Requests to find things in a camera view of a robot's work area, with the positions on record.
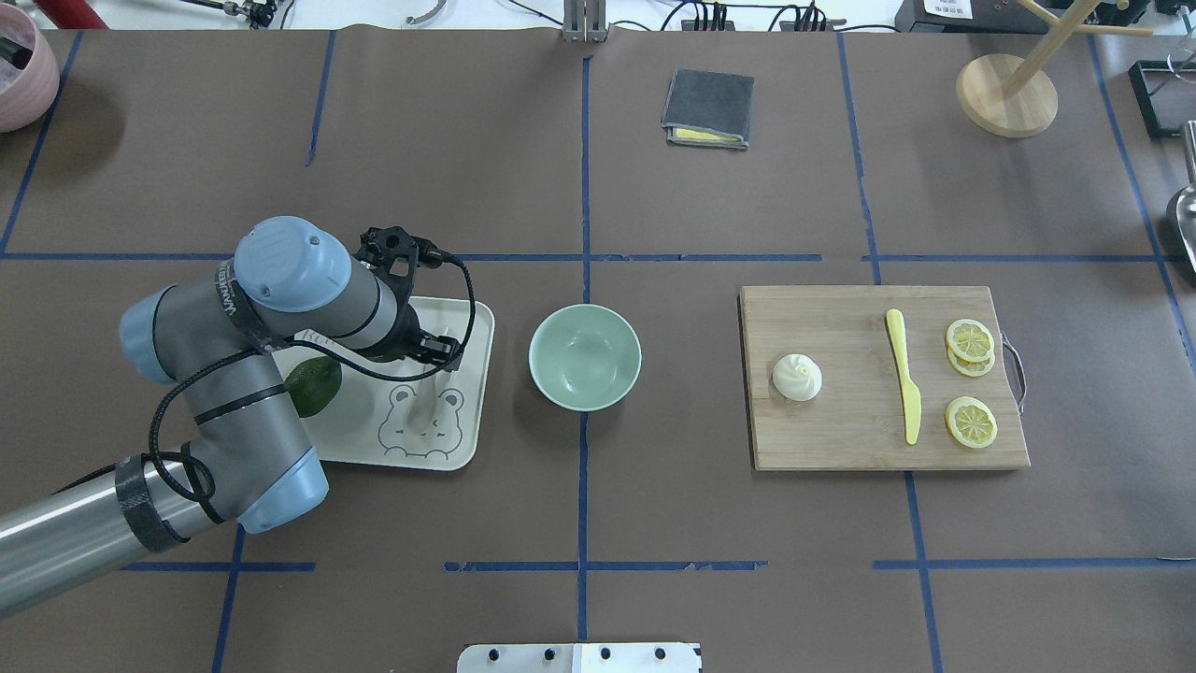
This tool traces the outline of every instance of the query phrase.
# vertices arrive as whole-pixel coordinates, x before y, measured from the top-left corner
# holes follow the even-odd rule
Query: white bracket
[[[702,673],[696,643],[469,646],[457,673]]]
[[[606,0],[565,0],[566,42],[606,42]]]

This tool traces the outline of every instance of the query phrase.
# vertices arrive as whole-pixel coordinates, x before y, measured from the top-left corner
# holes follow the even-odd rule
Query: wooden mug tree
[[[1149,29],[1084,25],[1084,18],[1100,0],[1075,0],[1062,17],[1048,12],[1035,0],[1018,4],[1051,24],[1050,31],[1025,59],[1011,54],[988,54],[968,63],[956,79],[956,96],[968,118],[989,133],[1005,137],[1029,137],[1046,130],[1058,111],[1058,94],[1043,65],[1058,51],[1073,32],[1153,35]],[[1118,0],[1124,10],[1129,0]]]

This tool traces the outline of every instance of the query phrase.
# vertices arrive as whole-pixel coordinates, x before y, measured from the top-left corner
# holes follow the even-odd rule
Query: wooden cutting board
[[[922,432],[905,443],[901,386],[885,311],[905,314],[910,378],[922,391]],[[1021,417],[997,344],[996,363],[971,379],[947,361],[947,325],[970,317],[999,342],[988,287],[777,285],[739,290],[744,369],[756,470],[1017,470],[1030,467]],[[813,359],[823,390],[808,403],[782,397],[773,367]],[[951,400],[970,396],[996,417],[996,440],[968,449],[947,433]]]

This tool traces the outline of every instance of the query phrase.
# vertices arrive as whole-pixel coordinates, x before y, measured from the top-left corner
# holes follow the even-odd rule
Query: gray towel
[[[660,126],[679,145],[748,148],[756,80],[740,74],[678,69],[673,73]],[[687,137],[684,130],[725,137]]]

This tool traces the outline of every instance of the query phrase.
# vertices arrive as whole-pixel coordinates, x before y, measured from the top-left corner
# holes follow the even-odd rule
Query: lemon
[[[984,377],[989,372],[993,372],[993,366],[996,363],[996,359],[993,356],[989,356],[984,362],[962,361],[951,351],[947,351],[947,361],[951,362],[951,367],[954,368],[956,372],[971,378]]]
[[[341,390],[341,363],[328,356],[299,363],[282,383],[299,418],[316,416]]]
[[[984,362],[993,357],[993,332],[982,323],[963,318],[947,326],[947,348],[963,362]]]
[[[976,398],[956,398],[947,405],[947,432],[969,449],[983,449],[996,440],[996,418]]]

